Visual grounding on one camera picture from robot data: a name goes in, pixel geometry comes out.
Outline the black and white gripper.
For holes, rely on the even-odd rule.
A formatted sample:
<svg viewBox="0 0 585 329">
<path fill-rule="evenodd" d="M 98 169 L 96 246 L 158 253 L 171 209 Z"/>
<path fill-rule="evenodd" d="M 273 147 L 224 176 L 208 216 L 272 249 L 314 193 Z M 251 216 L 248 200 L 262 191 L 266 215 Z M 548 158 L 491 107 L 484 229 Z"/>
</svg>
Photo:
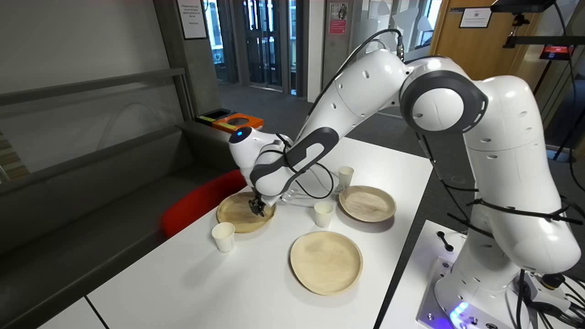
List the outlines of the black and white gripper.
<svg viewBox="0 0 585 329">
<path fill-rule="evenodd" d="M 248 200 L 248 209 L 250 209 L 251 215 L 262 216 L 264 209 L 266 209 L 266 204 L 259 196 L 251 196 Z"/>
</svg>

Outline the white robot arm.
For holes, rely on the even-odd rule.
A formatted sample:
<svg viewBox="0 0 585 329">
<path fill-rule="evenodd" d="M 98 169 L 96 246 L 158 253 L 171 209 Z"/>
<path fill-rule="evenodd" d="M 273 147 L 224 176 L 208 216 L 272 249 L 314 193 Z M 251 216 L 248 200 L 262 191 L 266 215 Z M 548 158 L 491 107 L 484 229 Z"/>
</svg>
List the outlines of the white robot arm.
<svg viewBox="0 0 585 329">
<path fill-rule="evenodd" d="M 387 50 L 341 70 L 295 140 L 239 129 L 229 154 L 259 215 L 378 110 L 398 105 L 421 138 L 462 136 L 473 174 L 471 233 L 449 273 L 432 284 L 447 322 L 462 329 L 529 329 L 538 313 L 579 329 L 582 313 L 546 286 L 573 268 L 569 231 L 544 151 L 537 103 L 513 76 L 469 79 L 449 59 L 401 63 Z"/>
</svg>

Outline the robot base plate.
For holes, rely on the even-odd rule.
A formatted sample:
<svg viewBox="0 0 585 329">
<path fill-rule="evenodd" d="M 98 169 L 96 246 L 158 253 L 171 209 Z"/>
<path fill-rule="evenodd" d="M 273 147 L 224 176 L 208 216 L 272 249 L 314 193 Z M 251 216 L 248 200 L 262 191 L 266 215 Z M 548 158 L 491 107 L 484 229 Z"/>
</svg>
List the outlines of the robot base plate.
<svg viewBox="0 0 585 329">
<path fill-rule="evenodd" d="M 507 299 L 518 269 L 500 249 L 471 233 L 462 247 L 440 260 L 418 310 L 431 329 L 513 329 Z"/>
</svg>

